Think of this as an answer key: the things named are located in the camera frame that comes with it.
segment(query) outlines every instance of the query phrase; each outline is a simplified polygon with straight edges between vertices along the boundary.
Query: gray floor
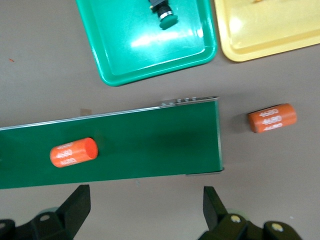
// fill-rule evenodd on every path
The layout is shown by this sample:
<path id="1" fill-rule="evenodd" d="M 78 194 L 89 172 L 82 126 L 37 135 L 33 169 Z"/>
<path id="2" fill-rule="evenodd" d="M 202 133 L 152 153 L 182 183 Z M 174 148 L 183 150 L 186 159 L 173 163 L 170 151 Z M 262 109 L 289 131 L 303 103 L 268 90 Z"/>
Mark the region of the gray floor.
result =
<path id="1" fill-rule="evenodd" d="M 102 83 L 73 0 L 0 1 L 0 127 L 220 96 L 225 171 L 91 183 L 92 210 L 76 240 L 196 240 L 207 229 L 204 185 L 258 226 L 285 222 L 320 236 L 320 45 L 208 64 L 121 87 Z M 245 113 L 291 103 L 298 123 L 250 132 Z M 0 218 L 18 225 L 60 205 L 77 184 L 0 190 Z"/>

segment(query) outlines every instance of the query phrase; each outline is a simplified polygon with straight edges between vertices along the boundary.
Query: black robotic claw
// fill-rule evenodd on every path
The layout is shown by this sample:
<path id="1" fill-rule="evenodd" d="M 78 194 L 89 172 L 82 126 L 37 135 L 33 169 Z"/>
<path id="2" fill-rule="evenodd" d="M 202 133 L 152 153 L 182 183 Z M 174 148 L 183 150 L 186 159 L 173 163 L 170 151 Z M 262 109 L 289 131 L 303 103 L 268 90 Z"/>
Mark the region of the black robotic claw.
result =
<path id="1" fill-rule="evenodd" d="M 55 212 L 41 213 L 18 227 L 13 220 L 0 220 L 0 240 L 72 240 L 90 209 L 90 187 L 80 185 Z"/>
<path id="2" fill-rule="evenodd" d="M 238 214 L 229 214 L 212 186 L 204 187 L 203 214 L 209 231 L 199 240 L 302 240 L 283 222 L 268 221 L 262 229 Z"/>

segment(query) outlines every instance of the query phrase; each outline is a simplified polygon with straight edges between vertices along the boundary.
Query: orange cylinder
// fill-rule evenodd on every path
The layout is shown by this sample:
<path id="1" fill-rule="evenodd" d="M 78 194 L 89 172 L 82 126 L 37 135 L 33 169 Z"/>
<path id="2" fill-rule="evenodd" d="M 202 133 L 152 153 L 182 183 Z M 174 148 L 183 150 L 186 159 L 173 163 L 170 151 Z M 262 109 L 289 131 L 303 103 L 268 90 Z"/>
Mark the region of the orange cylinder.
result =
<path id="1" fill-rule="evenodd" d="M 93 160 L 97 156 L 97 144 L 90 137 L 55 146 L 50 152 L 50 160 L 57 168 Z"/>
<path id="2" fill-rule="evenodd" d="M 296 111 L 289 103 L 249 113 L 248 118 L 254 133 L 263 133 L 297 122 Z"/>

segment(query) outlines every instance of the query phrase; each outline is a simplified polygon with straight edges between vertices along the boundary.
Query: plastic tray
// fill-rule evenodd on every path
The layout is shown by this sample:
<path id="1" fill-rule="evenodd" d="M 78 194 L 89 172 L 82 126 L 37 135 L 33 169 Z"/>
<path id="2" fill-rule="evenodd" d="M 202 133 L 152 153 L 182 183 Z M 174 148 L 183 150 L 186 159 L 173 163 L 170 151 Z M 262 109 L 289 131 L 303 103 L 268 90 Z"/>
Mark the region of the plastic tray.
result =
<path id="1" fill-rule="evenodd" d="M 215 0 L 222 50 L 242 62 L 320 43 L 320 0 Z"/>
<path id="2" fill-rule="evenodd" d="M 178 23 L 159 27 L 148 0 L 76 0 L 103 82 L 119 86 L 209 62 L 217 52 L 209 0 L 170 0 Z"/>

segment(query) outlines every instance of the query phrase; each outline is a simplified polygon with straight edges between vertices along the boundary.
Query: yellow tray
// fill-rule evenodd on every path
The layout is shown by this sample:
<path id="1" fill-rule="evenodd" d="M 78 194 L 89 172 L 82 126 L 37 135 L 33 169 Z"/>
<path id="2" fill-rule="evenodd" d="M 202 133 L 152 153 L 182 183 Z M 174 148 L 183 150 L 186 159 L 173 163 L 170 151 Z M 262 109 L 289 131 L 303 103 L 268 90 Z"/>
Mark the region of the yellow tray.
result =
<path id="1" fill-rule="evenodd" d="M 215 0 L 222 50 L 236 62 L 320 43 L 320 0 Z"/>

